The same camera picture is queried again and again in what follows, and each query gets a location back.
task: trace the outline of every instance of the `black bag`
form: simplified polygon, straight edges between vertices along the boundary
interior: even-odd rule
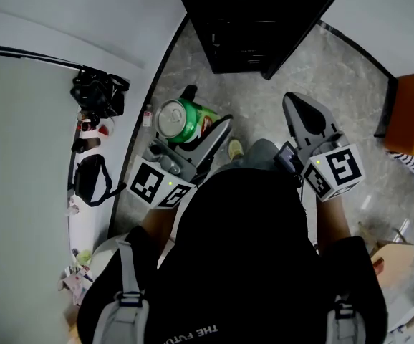
[[[102,168],[102,172],[105,177],[105,192],[102,197],[97,201],[91,201],[94,195],[95,184],[99,171]],[[74,189],[75,194],[78,195],[89,206],[99,206],[108,198],[119,194],[126,188],[124,182],[120,183],[116,190],[110,192],[113,187],[113,182],[108,175],[107,168],[105,167],[105,159],[100,154],[94,154],[93,156],[86,157],[78,164],[77,171],[74,177]]]
[[[117,75],[94,69],[80,70],[73,79],[70,94],[82,110],[95,113],[100,118],[120,116],[124,113],[124,94],[129,83]]]

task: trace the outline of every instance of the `black door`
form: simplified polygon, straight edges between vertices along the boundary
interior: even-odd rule
[[[215,73],[271,79],[334,0],[182,0]]]

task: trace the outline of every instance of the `strap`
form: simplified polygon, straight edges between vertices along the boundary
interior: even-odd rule
[[[111,302],[104,307],[104,309],[102,310],[102,313],[100,314],[99,321],[97,322],[97,325],[95,327],[94,338],[92,339],[92,344],[102,344],[105,329],[109,325],[108,320],[110,316],[112,315],[112,312],[116,311],[116,309],[117,309],[116,302]]]
[[[113,181],[110,178],[110,175],[108,174],[107,167],[105,167],[105,159],[100,154],[97,154],[96,156],[97,156],[97,159],[100,163],[100,169],[102,169],[102,173],[104,174],[104,177],[105,177],[105,192],[100,197],[99,200],[97,200],[97,201],[86,201],[85,202],[87,205],[92,206],[92,207],[99,206],[105,200],[107,200],[109,198],[112,198],[113,196],[119,194],[127,186],[126,183],[121,182],[121,183],[118,184],[116,190],[110,192],[110,190],[113,187]]]
[[[116,320],[122,323],[133,323],[139,307],[142,307],[142,295],[134,270],[134,255],[130,243],[118,240],[121,255],[122,294],[119,296],[120,309],[116,312]]]
[[[137,278],[135,277],[133,249],[127,241],[118,240],[117,243],[121,255],[123,297],[135,293],[140,294]]]
[[[129,90],[129,82],[126,82],[123,78],[118,77],[115,74],[108,74],[108,76],[111,77],[115,82],[117,82],[119,86],[121,86],[121,92],[126,92]]]
[[[338,295],[327,316],[326,344],[365,344],[365,321],[354,307]]]

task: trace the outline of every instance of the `marble floor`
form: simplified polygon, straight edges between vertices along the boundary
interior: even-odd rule
[[[404,235],[414,243],[414,176],[388,157],[381,141],[373,137],[387,90],[387,78],[371,62],[321,26],[315,26],[270,81],[259,73],[212,73],[193,26],[188,23],[165,66],[153,94],[153,107],[176,99],[186,85],[198,86],[196,102],[221,115],[234,116],[232,136],[245,148],[260,139],[278,148],[291,140],[282,110],[285,92],[313,97],[334,114],[351,143],[357,144],[366,179],[345,194],[346,217],[353,233],[361,221],[381,239],[393,239],[393,228],[406,219]],[[141,128],[133,156],[142,154],[154,130]],[[213,169],[228,162],[225,145]],[[316,241],[314,192],[304,187],[309,239]],[[147,209],[123,191],[117,208],[115,232],[125,233],[141,222]]]

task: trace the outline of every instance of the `backpack strap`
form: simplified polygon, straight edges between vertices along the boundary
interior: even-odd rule
[[[365,344],[365,321],[354,307],[338,295],[327,316],[326,344]]]
[[[116,323],[127,324],[115,327],[124,330],[124,337],[130,344],[143,344],[145,325],[148,318],[148,302],[138,287],[134,270],[133,249],[129,242],[118,240],[121,256],[122,292],[115,295],[115,301],[103,309],[95,328],[93,344],[104,344],[105,334]]]

